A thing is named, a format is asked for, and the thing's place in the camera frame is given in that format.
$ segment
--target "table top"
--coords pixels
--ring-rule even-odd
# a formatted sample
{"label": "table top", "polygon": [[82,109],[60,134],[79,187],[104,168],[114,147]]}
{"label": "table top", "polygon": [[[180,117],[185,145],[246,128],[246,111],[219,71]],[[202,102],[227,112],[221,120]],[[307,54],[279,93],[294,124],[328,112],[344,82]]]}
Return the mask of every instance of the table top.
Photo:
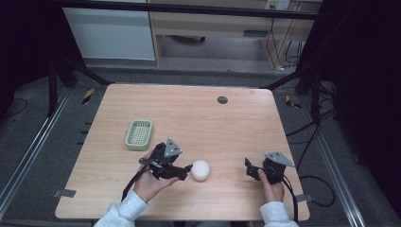
{"label": "table top", "polygon": [[[218,103],[226,96],[226,104]],[[125,144],[134,119],[153,123],[147,151]],[[281,151],[291,162],[288,141],[269,90],[151,84],[112,84],[108,87],[61,197],[58,218],[101,218],[111,203],[120,203],[124,188],[139,168],[138,160],[167,138],[183,150],[174,166],[205,160],[211,167],[203,182],[190,174],[162,190],[139,219],[261,220],[265,203],[262,183],[246,175],[248,158],[262,166],[266,152]],[[285,175],[294,194],[303,190],[294,167]],[[292,197],[284,203],[293,217]],[[299,220],[309,218],[299,202]]]}

